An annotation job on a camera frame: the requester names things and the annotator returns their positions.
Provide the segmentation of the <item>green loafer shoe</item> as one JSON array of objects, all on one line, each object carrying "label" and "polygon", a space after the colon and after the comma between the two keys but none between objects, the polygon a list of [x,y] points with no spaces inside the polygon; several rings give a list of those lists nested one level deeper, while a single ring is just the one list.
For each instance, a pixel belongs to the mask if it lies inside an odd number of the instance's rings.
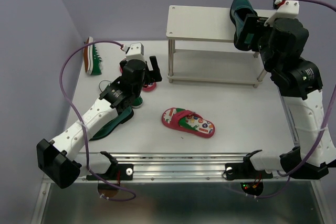
[{"label": "green loafer shoe", "polygon": [[118,115],[114,120],[107,123],[103,128],[101,128],[90,141],[97,141],[109,136],[117,126],[124,124],[134,116],[134,111],[131,106],[125,109],[120,115]]},{"label": "green loafer shoe", "polygon": [[240,39],[240,34],[243,31],[245,19],[247,15],[258,16],[257,12],[253,9],[249,0],[233,0],[230,7],[230,19],[235,26],[234,46],[241,51],[248,51],[252,35],[247,35],[244,40]]}]

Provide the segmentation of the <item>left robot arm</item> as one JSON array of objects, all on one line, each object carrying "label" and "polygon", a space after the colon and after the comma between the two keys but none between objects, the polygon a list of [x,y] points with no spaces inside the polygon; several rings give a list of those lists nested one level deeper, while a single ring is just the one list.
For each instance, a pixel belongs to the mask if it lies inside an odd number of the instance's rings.
[{"label": "left robot arm", "polygon": [[90,157],[80,161],[80,150],[88,147],[89,141],[107,124],[125,121],[122,115],[132,111],[144,85],[162,81],[156,56],[149,60],[126,57],[121,62],[121,76],[107,85],[84,115],[78,115],[75,123],[51,140],[38,142],[38,167],[59,188],[69,187],[78,177],[91,175]]}]

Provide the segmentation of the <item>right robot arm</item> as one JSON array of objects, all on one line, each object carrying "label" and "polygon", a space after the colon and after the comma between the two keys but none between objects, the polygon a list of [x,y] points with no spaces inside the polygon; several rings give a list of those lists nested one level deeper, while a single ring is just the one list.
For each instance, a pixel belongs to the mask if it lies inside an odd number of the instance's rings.
[{"label": "right robot arm", "polygon": [[328,130],[331,108],[322,104],[322,79],[318,67],[301,54],[309,31],[296,18],[248,14],[237,26],[235,46],[258,52],[289,111],[299,146],[281,154],[273,167],[280,176],[316,180],[335,167],[335,146]]}]

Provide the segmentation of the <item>white two-tier shoe shelf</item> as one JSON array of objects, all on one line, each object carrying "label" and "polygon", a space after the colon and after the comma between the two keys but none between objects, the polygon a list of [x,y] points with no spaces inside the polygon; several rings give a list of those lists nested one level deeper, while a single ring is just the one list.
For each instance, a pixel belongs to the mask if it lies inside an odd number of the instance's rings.
[{"label": "white two-tier shoe shelf", "polygon": [[229,8],[171,5],[166,26],[169,82],[259,87],[266,75],[260,56],[237,50],[234,31]]}]

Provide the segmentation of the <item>green canvas sneaker flat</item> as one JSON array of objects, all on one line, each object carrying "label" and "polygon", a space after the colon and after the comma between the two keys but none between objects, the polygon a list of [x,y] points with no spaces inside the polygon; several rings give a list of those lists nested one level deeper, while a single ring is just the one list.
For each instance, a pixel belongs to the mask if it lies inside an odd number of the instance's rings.
[{"label": "green canvas sneaker flat", "polygon": [[[100,92],[102,92],[109,84],[111,83],[111,81],[109,80],[102,80],[99,82],[98,84],[98,88],[100,90]],[[143,99],[141,96],[137,97],[134,102],[132,103],[132,108],[137,109],[139,107],[141,107],[143,105]]]}]

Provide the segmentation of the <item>green canvas sneaker on side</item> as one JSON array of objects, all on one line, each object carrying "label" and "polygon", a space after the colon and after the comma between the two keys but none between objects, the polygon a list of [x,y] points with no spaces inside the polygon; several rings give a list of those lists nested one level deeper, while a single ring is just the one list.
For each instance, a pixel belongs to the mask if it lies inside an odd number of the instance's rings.
[{"label": "green canvas sneaker on side", "polygon": [[102,58],[95,44],[89,45],[83,49],[83,60],[85,72],[89,76],[98,76],[102,74]]}]

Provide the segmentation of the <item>pink flip-flop with letters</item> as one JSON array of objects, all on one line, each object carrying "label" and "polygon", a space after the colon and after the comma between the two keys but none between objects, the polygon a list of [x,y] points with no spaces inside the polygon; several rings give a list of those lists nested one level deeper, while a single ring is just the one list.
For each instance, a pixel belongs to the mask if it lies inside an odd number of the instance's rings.
[{"label": "pink flip-flop with letters", "polygon": [[199,114],[182,109],[169,108],[163,112],[161,121],[164,126],[202,138],[211,138],[215,134],[215,125]]}]

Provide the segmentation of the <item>aluminium table edge rail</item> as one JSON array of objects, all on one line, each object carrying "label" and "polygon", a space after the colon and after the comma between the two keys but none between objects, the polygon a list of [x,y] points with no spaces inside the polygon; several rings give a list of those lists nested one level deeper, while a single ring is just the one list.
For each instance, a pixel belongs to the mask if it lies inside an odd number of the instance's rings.
[{"label": "aluminium table edge rail", "polygon": [[[84,161],[96,153],[80,153],[77,158]],[[118,161],[134,165],[131,181],[135,183],[150,182],[205,182],[223,180],[222,173],[226,163],[241,163],[246,153],[110,153]],[[288,153],[276,154],[262,151],[251,157],[256,170],[265,170],[274,177],[291,177],[294,179],[317,180],[328,173],[325,164],[311,165],[301,158],[300,148],[295,147]],[[117,183],[105,180],[91,170],[91,175],[82,176],[86,180]]]}]

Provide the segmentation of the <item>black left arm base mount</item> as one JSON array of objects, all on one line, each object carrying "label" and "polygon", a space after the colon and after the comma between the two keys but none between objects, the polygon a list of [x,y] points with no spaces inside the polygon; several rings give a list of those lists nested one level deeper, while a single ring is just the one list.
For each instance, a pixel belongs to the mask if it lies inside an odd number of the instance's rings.
[{"label": "black left arm base mount", "polygon": [[99,177],[114,181],[131,181],[133,179],[133,164],[120,162],[106,151],[90,155],[89,157],[90,168]]}]

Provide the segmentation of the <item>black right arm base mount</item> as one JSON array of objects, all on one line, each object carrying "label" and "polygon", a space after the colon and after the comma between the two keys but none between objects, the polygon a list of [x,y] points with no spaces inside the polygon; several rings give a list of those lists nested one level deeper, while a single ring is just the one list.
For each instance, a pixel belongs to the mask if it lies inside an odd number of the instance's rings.
[{"label": "black right arm base mount", "polygon": [[236,179],[272,179],[272,173],[267,173],[265,170],[256,170],[251,162],[251,157],[261,152],[256,150],[248,153],[243,157],[241,163],[226,163],[222,177],[225,180],[232,181]]}]

